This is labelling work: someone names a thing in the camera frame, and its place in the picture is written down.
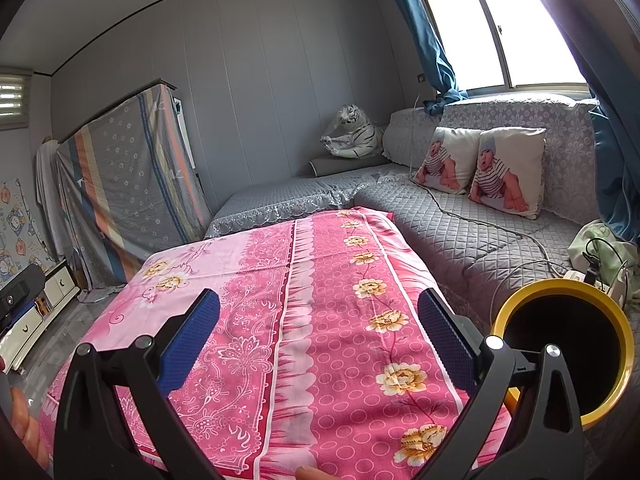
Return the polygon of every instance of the stuffed tiger toy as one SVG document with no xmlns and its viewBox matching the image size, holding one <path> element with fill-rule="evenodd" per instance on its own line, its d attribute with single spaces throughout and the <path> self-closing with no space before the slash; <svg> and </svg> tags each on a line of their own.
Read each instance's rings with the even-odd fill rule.
<svg viewBox="0 0 640 480">
<path fill-rule="evenodd" d="M 383 133 L 384 128 L 369 122 L 363 110 L 356 105 L 344 105 L 320 141 L 334 156 L 367 158 L 382 152 Z"/>
</svg>

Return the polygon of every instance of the sofa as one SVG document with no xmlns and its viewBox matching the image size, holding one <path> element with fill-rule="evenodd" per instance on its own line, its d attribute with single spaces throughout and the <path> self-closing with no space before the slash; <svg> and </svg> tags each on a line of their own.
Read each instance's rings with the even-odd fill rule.
<svg viewBox="0 0 640 480">
<path fill-rule="evenodd" d="M 421 108 L 392 115 L 383 136 L 389 164 L 322 178 L 297 178 L 243 190 L 214 217 L 209 237 L 353 205 L 390 212 L 424 260 L 452 308 L 487 333 L 504 301 L 521 286 L 562 276 L 567 247 L 581 226 L 599 218 L 590 110 L 558 94 L 505 94 L 447 105 L 440 126 L 489 130 L 545 128 L 544 199 L 535 220 L 415 185 L 438 119 Z M 558 264 L 552 266 L 541 260 Z M 640 313 L 628 313 L 640 353 Z M 630 386 L 606 420 L 586 433 L 586 473 L 607 456 L 640 412 L 640 360 Z"/>
</svg>

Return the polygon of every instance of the human hand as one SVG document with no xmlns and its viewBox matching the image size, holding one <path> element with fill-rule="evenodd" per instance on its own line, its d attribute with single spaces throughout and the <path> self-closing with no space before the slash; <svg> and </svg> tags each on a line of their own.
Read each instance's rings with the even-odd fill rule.
<svg viewBox="0 0 640 480">
<path fill-rule="evenodd" d="M 0 373 L 2 371 L 4 371 L 4 359 L 0 357 Z M 46 470 L 49 467 L 49 453 L 44 442 L 40 440 L 38 421 L 29 414 L 29 405 L 19 388 L 11 388 L 11 396 L 13 399 L 11 426 L 29 454 Z"/>
<path fill-rule="evenodd" d="M 306 465 L 296 469 L 296 480 L 340 480 L 335 476 L 331 476 L 315 467 Z"/>
</svg>

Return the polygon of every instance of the baby photo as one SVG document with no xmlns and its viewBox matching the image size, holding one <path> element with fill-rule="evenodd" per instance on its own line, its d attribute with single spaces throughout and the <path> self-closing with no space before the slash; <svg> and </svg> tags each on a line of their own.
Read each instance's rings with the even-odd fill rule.
<svg viewBox="0 0 640 480">
<path fill-rule="evenodd" d="M 428 176 L 439 176 L 439 184 L 441 186 L 452 190 L 460 189 L 460 184 L 456 178 L 456 161 L 453 160 L 444 147 L 444 132 L 439 128 L 433 134 L 433 139 L 431 139 L 431 144 L 427 150 L 427 156 L 415 174 L 415 180 L 418 184 L 428 186 Z"/>
<path fill-rule="evenodd" d="M 495 137 L 482 135 L 478 151 L 478 169 L 471 186 L 469 198 L 483 203 L 485 196 L 493 200 L 501 200 L 500 208 L 525 212 L 529 204 L 520 189 L 520 180 L 507 164 L 497 157 Z"/>
</svg>

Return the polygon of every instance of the floor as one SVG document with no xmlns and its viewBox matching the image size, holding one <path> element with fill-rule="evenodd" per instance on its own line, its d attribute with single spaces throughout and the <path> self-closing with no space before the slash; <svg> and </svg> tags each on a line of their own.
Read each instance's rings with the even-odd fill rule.
<svg viewBox="0 0 640 480">
<path fill-rule="evenodd" d="M 31 415 L 37 417 L 49 386 L 82 336 L 116 294 L 97 303 L 72 300 L 38 338 L 25 360 L 20 373 L 9 373 L 9 383 L 24 392 Z"/>
</svg>

